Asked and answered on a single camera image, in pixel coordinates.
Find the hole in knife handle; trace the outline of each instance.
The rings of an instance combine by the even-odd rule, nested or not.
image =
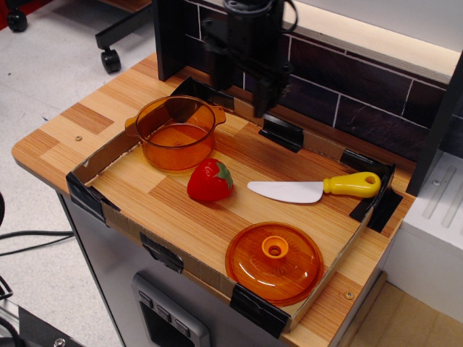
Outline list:
[[[365,178],[365,181],[369,184],[375,184],[376,183],[376,177],[374,176],[368,176]]]

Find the orange pot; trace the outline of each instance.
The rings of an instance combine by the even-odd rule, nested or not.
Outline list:
[[[218,124],[226,121],[222,107],[192,96],[169,96],[149,103],[128,119],[125,131],[139,137],[148,161],[161,170],[193,168],[215,147]]]

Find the black cable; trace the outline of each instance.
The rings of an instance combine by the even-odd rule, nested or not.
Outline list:
[[[15,231],[14,233],[0,235],[0,240],[9,239],[10,237],[16,236],[74,236],[72,231],[39,231],[39,230],[24,230],[24,231]]]
[[[3,196],[1,195],[0,192],[0,226],[1,223],[3,222],[3,218],[5,216],[5,201],[3,199]],[[37,230],[25,230],[25,231],[15,231],[14,233],[9,233],[9,234],[4,234],[0,235],[0,240],[3,239],[9,239],[10,237],[17,237],[17,236],[32,236],[32,235],[40,235],[40,236],[65,236],[61,239],[47,242],[45,244],[37,244],[35,246],[31,247],[26,247],[22,249],[16,249],[14,251],[10,252],[5,252],[5,253],[0,253],[0,257],[3,257],[5,255],[11,255],[11,254],[16,254],[20,252],[25,252],[25,251],[30,251],[31,249],[37,249],[41,247],[48,246],[50,244],[55,244],[56,242],[60,242],[66,239],[69,239],[74,236],[74,233],[72,231],[37,231]]]
[[[6,319],[0,317],[0,325],[4,326],[9,333],[12,336],[12,339],[14,341],[14,347],[23,347],[24,345],[22,344],[22,340],[20,337],[20,334],[17,333],[16,329],[13,327],[13,325],[8,322]]]
[[[63,237],[63,238],[58,239],[58,240],[54,240],[54,241],[47,242],[47,243],[45,243],[45,244],[37,244],[37,245],[31,246],[31,247],[26,247],[26,248],[16,249],[16,250],[10,251],[10,252],[0,253],[0,257],[3,257],[3,256],[5,256],[5,255],[16,254],[16,253],[20,253],[20,252],[30,251],[31,249],[37,249],[37,248],[45,247],[45,246],[48,246],[48,245],[50,245],[50,244],[55,244],[56,242],[60,242],[60,241],[66,240],[66,239],[70,239],[70,238],[73,237],[73,236],[74,236],[74,234],[72,234],[72,235],[70,235],[70,236]]]
[[[0,225],[3,222],[3,217],[5,216],[5,200],[3,200],[3,195],[0,192]]]

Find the dark tile wall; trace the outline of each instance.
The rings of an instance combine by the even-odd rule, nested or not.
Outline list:
[[[201,0],[186,1],[185,6],[189,13],[185,19],[189,63],[209,72],[198,21],[208,17],[224,19],[225,13]],[[287,50],[294,66],[281,105],[417,160],[445,85],[299,34],[286,35],[281,47]],[[252,77],[243,78],[240,71],[236,75],[236,84],[252,91]],[[461,115],[456,124],[462,127]],[[458,142],[463,135],[460,132],[454,137]]]

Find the black chair leg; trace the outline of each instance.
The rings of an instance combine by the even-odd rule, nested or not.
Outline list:
[[[101,63],[106,72],[117,72],[121,69],[119,55],[110,46],[151,21],[153,8],[147,5],[95,35],[98,48],[104,50],[101,52]]]

